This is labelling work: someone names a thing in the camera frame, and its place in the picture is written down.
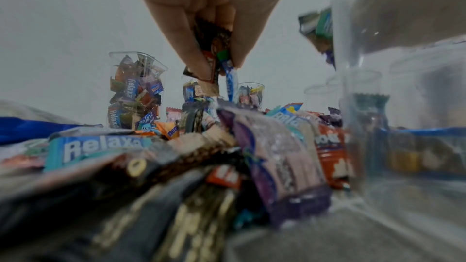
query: white wall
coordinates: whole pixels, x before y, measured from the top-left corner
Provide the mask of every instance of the white wall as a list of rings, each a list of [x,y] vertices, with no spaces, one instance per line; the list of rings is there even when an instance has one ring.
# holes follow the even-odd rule
[[[298,33],[297,16],[330,0],[282,0],[246,63],[240,82],[266,86],[264,106],[303,101],[303,89],[333,69]],[[142,0],[0,0],[0,98],[83,123],[105,120],[110,51],[154,55],[169,71],[163,108],[183,103],[184,64]],[[220,84],[225,93],[225,83]]]

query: hand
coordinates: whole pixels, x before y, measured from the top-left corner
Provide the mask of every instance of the hand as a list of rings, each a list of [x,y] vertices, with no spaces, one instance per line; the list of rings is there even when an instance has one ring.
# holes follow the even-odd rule
[[[240,68],[279,0],[144,0],[179,57],[200,78],[209,66],[191,29],[196,16],[232,30],[231,56]]]

